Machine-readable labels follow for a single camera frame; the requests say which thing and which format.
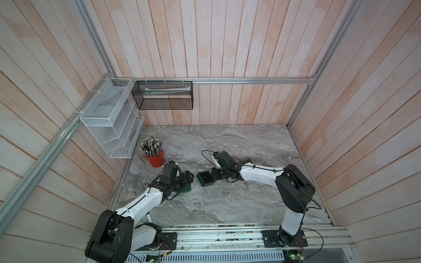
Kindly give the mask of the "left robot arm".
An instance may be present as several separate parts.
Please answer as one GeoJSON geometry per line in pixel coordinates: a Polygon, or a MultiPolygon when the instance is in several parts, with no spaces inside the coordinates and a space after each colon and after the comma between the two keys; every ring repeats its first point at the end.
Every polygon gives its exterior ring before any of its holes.
{"type": "Polygon", "coordinates": [[[181,171],[177,162],[166,163],[161,174],[147,184],[140,196],[120,209],[101,213],[85,248],[85,256],[98,263],[123,263],[137,249],[162,249],[168,244],[162,236],[162,228],[151,222],[139,224],[139,221],[172,193],[179,195],[191,190],[193,181],[193,173],[181,171]]]}

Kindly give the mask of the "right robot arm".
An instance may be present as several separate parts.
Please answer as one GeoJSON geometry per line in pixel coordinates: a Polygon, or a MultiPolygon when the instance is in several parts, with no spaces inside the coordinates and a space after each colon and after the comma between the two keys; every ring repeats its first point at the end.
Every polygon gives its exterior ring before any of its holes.
{"type": "Polygon", "coordinates": [[[215,152],[212,161],[224,175],[276,187],[287,207],[281,224],[282,234],[293,237],[301,228],[308,204],[315,194],[311,181],[294,165],[271,168],[250,160],[236,162],[226,151],[215,152]]]}

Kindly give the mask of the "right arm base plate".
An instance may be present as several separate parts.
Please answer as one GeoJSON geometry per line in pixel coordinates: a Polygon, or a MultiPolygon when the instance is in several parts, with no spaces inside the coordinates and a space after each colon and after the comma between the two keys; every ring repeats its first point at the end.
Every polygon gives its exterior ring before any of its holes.
{"type": "Polygon", "coordinates": [[[281,230],[264,230],[262,238],[265,248],[277,247],[307,247],[307,238],[303,230],[299,230],[294,236],[289,235],[283,229],[281,230]]]}

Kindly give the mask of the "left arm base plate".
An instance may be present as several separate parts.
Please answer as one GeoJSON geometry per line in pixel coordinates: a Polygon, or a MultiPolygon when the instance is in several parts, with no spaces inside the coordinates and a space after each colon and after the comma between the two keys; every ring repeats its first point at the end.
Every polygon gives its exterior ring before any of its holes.
{"type": "Polygon", "coordinates": [[[176,250],[177,237],[178,234],[176,232],[158,233],[151,244],[145,245],[137,249],[137,251],[176,250]]]}

